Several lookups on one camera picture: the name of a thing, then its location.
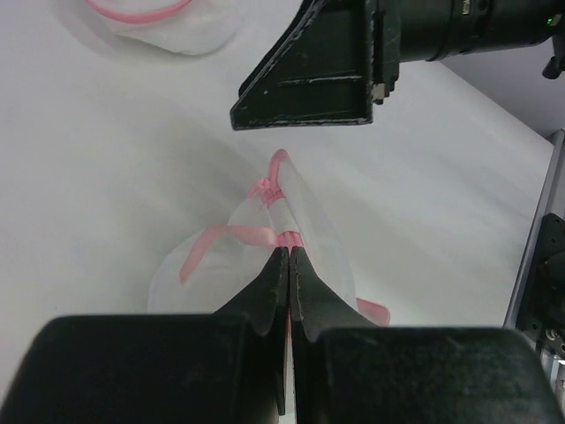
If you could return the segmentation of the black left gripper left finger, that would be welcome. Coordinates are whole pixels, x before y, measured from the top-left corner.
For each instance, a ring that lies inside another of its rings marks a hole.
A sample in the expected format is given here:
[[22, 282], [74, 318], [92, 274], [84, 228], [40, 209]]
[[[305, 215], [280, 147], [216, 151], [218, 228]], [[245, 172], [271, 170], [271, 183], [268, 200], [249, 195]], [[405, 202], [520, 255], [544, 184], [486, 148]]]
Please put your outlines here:
[[212, 314], [75, 315], [37, 334], [4, 423], [276, 423], [285, 412], [290, 255]]

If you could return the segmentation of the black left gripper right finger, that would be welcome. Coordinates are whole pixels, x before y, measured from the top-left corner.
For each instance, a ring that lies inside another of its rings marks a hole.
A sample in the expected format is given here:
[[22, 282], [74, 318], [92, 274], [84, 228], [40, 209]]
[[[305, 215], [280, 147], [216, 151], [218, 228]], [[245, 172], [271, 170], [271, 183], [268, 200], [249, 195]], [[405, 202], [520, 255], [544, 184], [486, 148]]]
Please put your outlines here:
[[561, 423], [539, 358], [501, 328], [379, 327], [290, 256], [300, 423]]

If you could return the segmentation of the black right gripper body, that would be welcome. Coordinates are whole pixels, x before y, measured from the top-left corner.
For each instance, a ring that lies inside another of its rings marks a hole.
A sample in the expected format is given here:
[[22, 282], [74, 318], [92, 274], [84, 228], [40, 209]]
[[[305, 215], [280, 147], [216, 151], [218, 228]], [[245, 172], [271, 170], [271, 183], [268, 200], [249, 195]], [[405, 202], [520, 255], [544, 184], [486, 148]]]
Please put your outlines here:
[[373, 102], [395, 89], [404, 62], [553, 44], [542, 75], [564, 73], [563, 1], [373, 1]]

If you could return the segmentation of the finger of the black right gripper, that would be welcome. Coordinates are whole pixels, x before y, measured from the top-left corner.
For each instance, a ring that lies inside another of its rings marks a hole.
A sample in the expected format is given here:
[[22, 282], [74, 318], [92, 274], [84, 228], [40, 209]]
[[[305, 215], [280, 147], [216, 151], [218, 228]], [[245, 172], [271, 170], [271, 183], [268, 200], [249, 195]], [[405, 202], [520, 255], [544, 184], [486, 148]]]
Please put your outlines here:
[[236, 131], [372, 120], [373, 19], [367, 1], [304, 1], [238, 90]]

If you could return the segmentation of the white mesh laundry bag front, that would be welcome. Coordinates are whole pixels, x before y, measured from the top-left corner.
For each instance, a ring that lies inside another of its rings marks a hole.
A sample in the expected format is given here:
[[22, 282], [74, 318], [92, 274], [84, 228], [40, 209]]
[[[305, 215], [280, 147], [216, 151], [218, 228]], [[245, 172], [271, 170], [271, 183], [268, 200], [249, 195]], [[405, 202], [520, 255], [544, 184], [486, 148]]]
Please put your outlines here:
[[149, 287], [151, 313], [217, 311], [259, 273], [277, 247], [303, 247], [318, 277], [370, 322], [389, 310], [356, 294], [350, 262], [335, 229], [289, 154], [277, 150], [227, 223], [214, 224], [173, 249]]

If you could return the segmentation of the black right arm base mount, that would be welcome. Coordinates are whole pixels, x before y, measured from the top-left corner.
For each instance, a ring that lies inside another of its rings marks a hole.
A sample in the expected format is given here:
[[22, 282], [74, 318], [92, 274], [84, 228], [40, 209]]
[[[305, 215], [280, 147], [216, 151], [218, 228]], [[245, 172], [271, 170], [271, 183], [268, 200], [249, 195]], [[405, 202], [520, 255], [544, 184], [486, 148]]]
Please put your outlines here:
[[516, 327], [539, 348], [564, 357], [564, 219], [542, 218]]

